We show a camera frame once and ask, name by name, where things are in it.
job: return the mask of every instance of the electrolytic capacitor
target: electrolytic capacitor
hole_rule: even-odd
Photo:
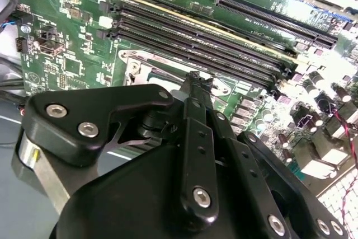
[[[315,87],[312,81],[306,81],[306,85],[304,86],[304,88],[310,97],[316,98],[317,96],[319,96],[319,89]]]
[[[318,87],[318,88],[324,88],[326,85],[326,81],[324,80],[324,78],[320,75],[320,74],[316,74],[313,78],[312,78],[312,82]]]
[[[284,159],[285,159],[285,162],[286,163],[290,163],[293,161],[293,157],[292,157],[292,154],[289,152],[289,150],[287,148],[284,148],[282,150],[282,153],[284,155]]]
[[[309,122],[307,122],[307,128],[309,129],[309,131],[311,132],[311,133],[314,133],[315,131],[317,131],[317,127],[316,127],[316,125],[313,123],[313,121],[309,121]]]
[[[310,114],[312,116],[311,121],[313,121],[315,126],[320,127],[323,125],[323,120],[321,119],[321,117],[318,115],[317,112],[311,111]]]
[[[266,124],[262,119],[256,120],[255,124],[259,131],[263,131],[266,129]]]
[[[340,97],[340,99],[346,103],[351,101],[352,97],[348,94],[348,92],[343,87],[335,88],[336,94]]]
[[[279,134],[279,141],[283,148],[287,148],[289,146],[289,142],[284,134]]]
[[[271,122],[274,120],[274,115],[270,109],[264,109],[262,111],[262,118],[264,121]]]

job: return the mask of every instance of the chip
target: chip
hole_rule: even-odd
[[[82,12],[82,20],[88,22],[91,19],[91,14],[89,14],[88,12],[84,11]]]
[[[81,18],[81,11],[76,8],[71,8],[69,10],[69,14],[71,15],[72,18],[75,18],[75,19]]]

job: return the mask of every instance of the bolt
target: bolt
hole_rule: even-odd
[[[194,200],[200,207],[207,208],[211,204],[209,193],[202,188],[196,188],[193,191]]]
[[[220,120],[225,120],[225,116],[221,114],[220,112],[217,113],[217,116]]]
[[[336,222],[331,221],[331,224],[333,226],[333,229],[339,234],[339,235],[343,235],[343,230],[341,228],[341,226],[339,226]]]
[[[192,103],[194,104],[194,106],[200,107],[200,104],[197,101],[193,100]]]
[[[162,97],[165,98],[165,99],[169,98],[169,96],[167,95],[167,93],[164,92],[164,91],[160,91],[160,92],[159,92],[159,95],[162,96]]]
[[[93,138],[99,133],[98,127],[94,123],[81,123],[78,126],[78,132],[84,137]]]
[[[139,71],[139,64],[136,62],[131,62],[129,68],[132,74],[137,74]]]
[[[283,236],[285,235],[285,227],[282,224],[281,220],[279,220],[276,216],[274,215],[269,215],[268,217],[268,222],[271,226],[271,228],[279,235],[279,236]]]
[[[251,142],[253,142],[253,143],[256,142],[256,138],[255,138],[255,136],[253,134],[248,134],[247,137]]]
[[[62,105],[53,104],[46,108],[46,112],[50,117],[63,118],[67,115],[67,110]]]
[[[31,33],[31,27],[29,25],[21,25],[20,26],[20,30],[21,32],[23,32],[24,34],[29,34]]]
[[[325,224],[322,220],[317,219],[317,225],[318,227],[321,229],[321,231],[325,234],[325,235],[329,235],[331,232],[329,231],[329,228],[327,226],[327,224]]]

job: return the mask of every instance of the ram slot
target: ram slot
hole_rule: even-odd
[[[321,30],[270,12],[244,0],[216,0],[215,3],[219,8],[247,17],[261,24],[269,25],[273,29],[286,32],[298,39],[309,41],[312,44],[317,41],[318,45],[327,49],[332,49],[338,40],[337,37],[331,36]]]
[[[210,46],[215,49],[219,49],[225,52],[231,53],[231,55],[243,55],[247,59],[251,59],[251,62],[268,67],[272,69],[282,68],[282,61],[274,57],[259,53],[257,51],[246,48],[242,45],[233,43],[229,40],[216,37],[212,34],[203,32],[202,30],[194,29],[180,22],[176,22],[171,18],[165,18],[160,15],[156,15],[153,12],[149,12],[138,7],[132,7],[130,5],[124,6],[120,12],[121,15],[131,18],[133,20],[149,20],[153,23],[161,23],[163,29],[167,29],[173,32],[173,34],[180,35],[179,33],[191,36],[193,39],[201,40],[206,46]]]
[[[293,58],[297,57],[297,53],[292,51],[292,50],[288,50],[285,45],[282,45],[282,44],[280,44],[278,42],[275,42],[275,41],[271,41],[271,40],[261,38],[259,36],[255,36],[254,34],[252,34],[250,32],[246,32],[246,31],[243,31],[242,29],[239,29],[237,27],[233,27],[231,25],[225,24],[224,22],[215,20],[212,17],[204,16],[204,15],[202,15],[200,13],[196,13],[196,12],[194,12],[192,10],[189,10],[187,8],[183,8],[183,7],[178,6],[178,5],[175,5],[175,4],[171,3],[171,2],[165,2],[165,1],[161,1],[161,0],[149,0],[149,1],[154,2],[154,3],[158,3],[161,6],[167,7],[169,9],[174,9],[174,10],[177,10],[177,11],[180,11],[180,12],[184,12],[184,13],[188,14],[189,16],[193,17],[193,18],[199,18],[200,20],[205,20],[205,21],[208,22],[208,24],[214,24],[215,27],[218,27],[218,28],[220,28],[222,30],[234,32],[235,35],[239,36],[242,39],[249,40],[249,41],[254,42],[254,43],[258,43],[258,44],[260,44],[262,46],[265,46],[265,47],[268,47],[270,49],[275,49],[275,50],[277,50],[278,53],[281,53],[281,54],[284,54],[284,55],[287,55],[287,56],[290,56],[290,57],[293,57]]]
[[[250,76],[259,79],[270,80],[275,74],[275,72],[273,71],[268,71],[262,68],[261,70],[258,70],[255,68],[255,66],[250,66],[247,63],[241,61],[240,59],[230,58],[224,54],[215,53],[215,51],[213,50],[204,50],[198,44],[188,42],[188,40],[185,40],[183,38],[172,38],[167,33],[158,32],[148,26],[143,26],[140,24],[128,24],[127,22],[122,22],[119,27],[122,29],[127,29],[128,31],[135,31],[136,33],[140,32],[142,35],[148,36],[151,39],[164,40],[167,44],[171,44],[172,46],[179,48],[183,51],[195,54],[200,57],[204,57],[207,60],[213,62],[225,64],[227,66],[232,67],[233,69],[240,70],[241,72],[247,73]]]
[[[192,63],[207,70],[207,72],[214,72],[216,74],[225,74],[237,80],[246,81],[255,86],[262,88],[269,88],[272,86],[272,80],[265,80],[263,78],[254,77],[251,74],[244,73],[240,67],[228,66],[225,63],[217,63],[206,59],[205,57],[195,55],[190,51],[183,51],[182,49],[167,44],[163,40],[155,40],[152,37],[145,36],[138,32],[133,32],[133,29],[120,29],[114,30],[109,35],[111,38],[120,38],[136,45],[141,45],[148,49],[153,50],[155,53],[162,53],[163,55],[172,56],[184,63]]]
[[[245,71],[246,73],[250,72],[253,76],[270,79],[270,77],[278,75],[278,71],[273,71],[250,62],[245,62],[238,57],[231,56],[223,51],[217,51],[213,48],[205,47],[200,43],[195,43],[192,40],[188,40],[187,38],[184,38],[182,36],[172,36],[171,33],[161,31],[160,29],[155,28],[153,26],[143,25],[140,22],[127,21],[126,19],[121,20],[120,27],[121,26],[127,27],[128,29],[139,30],[148,36],[165,38],[170,43],[182,46],[185,50],[191,50],[197,55],[202,55],[214,61],[227,62],[231,65],[236,65],[242,68],[243,71]]]

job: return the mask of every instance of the black metal bracket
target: black metal bracket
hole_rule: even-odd
[[[48,175],[61,183],[59,174],[66,175],[62,192],[69,200],[61,200],[57,239],[347,238],[256,136],[235,137],[209,102],[210,81],[191,73],[181,90],[189,96],[184,102],[157,85],[46,92],[29,100],[26,139],[18,143],[31,150],[24,163],[32,163],[50,198],[53,189],[38,166],[51,167]],[[93,168],[107,144],[141,144],[150,137],[162,145],[95,179]],[[68,171],[78,179],[82,169],[86,181],[74,184]]]

